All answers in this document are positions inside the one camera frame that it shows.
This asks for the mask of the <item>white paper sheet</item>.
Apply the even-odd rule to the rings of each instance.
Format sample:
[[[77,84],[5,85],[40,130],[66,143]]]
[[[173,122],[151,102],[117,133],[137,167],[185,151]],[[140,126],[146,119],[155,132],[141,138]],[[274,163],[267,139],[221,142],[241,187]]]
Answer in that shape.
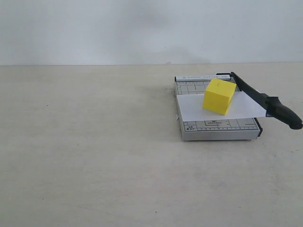
[[[184,122],[265,117],[266,110],[244,92],[235,92],[225,115],[202,107],[204,94],[177,95],[179,115]]]

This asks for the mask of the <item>yellow foam cube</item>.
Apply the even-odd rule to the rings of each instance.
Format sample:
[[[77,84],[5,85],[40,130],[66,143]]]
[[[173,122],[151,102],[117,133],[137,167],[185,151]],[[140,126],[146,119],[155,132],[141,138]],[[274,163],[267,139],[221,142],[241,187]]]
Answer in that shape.
[[[212,79],[205,89],[202,107],[208,111],[226,115],[235,90],[235,83]]]

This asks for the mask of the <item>black cutter blade lever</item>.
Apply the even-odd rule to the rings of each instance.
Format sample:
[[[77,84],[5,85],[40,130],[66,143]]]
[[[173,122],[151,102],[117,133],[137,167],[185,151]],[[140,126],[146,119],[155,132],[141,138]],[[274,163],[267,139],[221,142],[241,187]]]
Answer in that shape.
[[[303,128],[302,119],[293,110],[283,105],[277,96],[258,92],[234,72],[231,72],[230,76],[234,78],[241,91],[266,110],[266,117],[274,117],[287,124],[292,130]]]

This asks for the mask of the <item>grey metal paper cutter base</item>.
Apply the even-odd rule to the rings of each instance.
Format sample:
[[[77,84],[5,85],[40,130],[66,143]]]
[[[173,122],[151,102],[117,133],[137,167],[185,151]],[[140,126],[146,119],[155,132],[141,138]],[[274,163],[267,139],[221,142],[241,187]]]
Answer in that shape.
[[[189,114],[197,111],[193,106],[185,107],[184,96],[200,100],[207,85],[214,78],[234,83],[230,73],[217,73],[211,76],[176,76],[175,97],[177,121],[184,141],[207,140],[255,140],[263,132],[257,118],[198,120]]]

